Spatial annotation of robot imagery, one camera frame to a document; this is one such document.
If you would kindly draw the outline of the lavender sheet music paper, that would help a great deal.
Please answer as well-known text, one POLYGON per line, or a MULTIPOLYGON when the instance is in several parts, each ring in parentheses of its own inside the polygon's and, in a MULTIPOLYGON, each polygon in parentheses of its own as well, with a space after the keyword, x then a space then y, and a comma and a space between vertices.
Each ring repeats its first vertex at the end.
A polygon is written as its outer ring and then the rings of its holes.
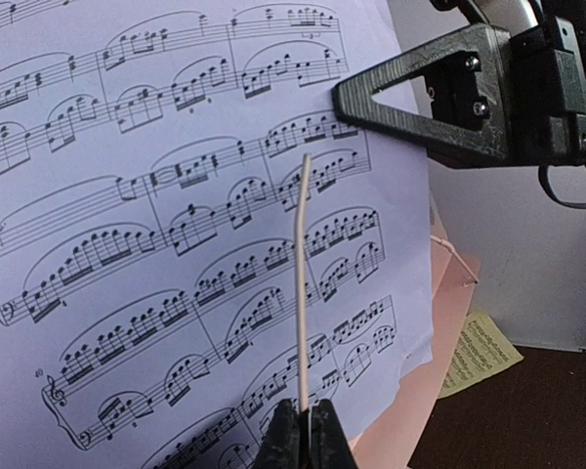
POLYGON ((309 388, 349 438, 432 345, 428 170, 332 87, 384 1, 0 1, 0 468, 246 468, 309 388))

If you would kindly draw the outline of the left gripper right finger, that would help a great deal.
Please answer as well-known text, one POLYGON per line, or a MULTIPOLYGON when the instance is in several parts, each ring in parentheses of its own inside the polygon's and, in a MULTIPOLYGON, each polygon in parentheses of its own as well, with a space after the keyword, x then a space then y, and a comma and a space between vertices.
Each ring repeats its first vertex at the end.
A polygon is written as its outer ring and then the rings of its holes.
POLYGON ((357 468, 335 407, 327 399, 320 400, 311 411, 310 468, 357 468))

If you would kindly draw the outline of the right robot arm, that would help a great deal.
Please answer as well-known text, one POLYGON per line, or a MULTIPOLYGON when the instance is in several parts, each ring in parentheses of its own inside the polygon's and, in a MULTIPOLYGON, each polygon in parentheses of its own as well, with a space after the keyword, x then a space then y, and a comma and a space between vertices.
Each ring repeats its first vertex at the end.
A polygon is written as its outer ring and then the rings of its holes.
POLYGON ((339 82, 337 118, 453 169, 586 169, 586 1, 438 1, 467 25, 339 82))

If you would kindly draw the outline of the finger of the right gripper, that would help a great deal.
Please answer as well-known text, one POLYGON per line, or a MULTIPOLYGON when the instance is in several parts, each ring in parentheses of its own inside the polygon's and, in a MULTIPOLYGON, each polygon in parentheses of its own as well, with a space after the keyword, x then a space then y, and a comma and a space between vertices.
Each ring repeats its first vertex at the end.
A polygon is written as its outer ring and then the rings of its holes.
POLYGON ((339 82, 334 112, 420 145, 445 166, 506 166, 509 46, 509 32, 496 26, 457 29, 339 82))

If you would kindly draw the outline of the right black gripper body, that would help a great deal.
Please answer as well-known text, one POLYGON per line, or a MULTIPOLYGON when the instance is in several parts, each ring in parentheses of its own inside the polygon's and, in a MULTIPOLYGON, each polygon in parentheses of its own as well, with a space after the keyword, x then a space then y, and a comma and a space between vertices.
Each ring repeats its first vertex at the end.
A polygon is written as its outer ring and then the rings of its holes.
POLYGON ((516 157, 586 161, 586 74, 571 22, 550 17, 510 45, 516 157))

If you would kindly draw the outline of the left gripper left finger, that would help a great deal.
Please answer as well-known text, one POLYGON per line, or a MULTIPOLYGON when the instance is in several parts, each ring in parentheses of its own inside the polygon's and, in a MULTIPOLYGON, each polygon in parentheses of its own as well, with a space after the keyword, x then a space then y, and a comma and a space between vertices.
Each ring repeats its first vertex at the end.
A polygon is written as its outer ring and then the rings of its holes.
POLYGON ((275 407, 269 428, 254 460, 254 469, 296 469, 300 463, 300 418, 291 400, 275 407))

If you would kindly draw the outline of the yellowed sheet music paper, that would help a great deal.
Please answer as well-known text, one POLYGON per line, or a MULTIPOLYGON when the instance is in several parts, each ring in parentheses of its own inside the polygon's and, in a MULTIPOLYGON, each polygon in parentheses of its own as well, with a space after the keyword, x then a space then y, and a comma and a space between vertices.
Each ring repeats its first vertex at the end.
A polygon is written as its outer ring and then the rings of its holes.
POLYGON ((439 398, 460 393, 522 360, 492 317, 484 310, 473 310, 465 317, 439 398))

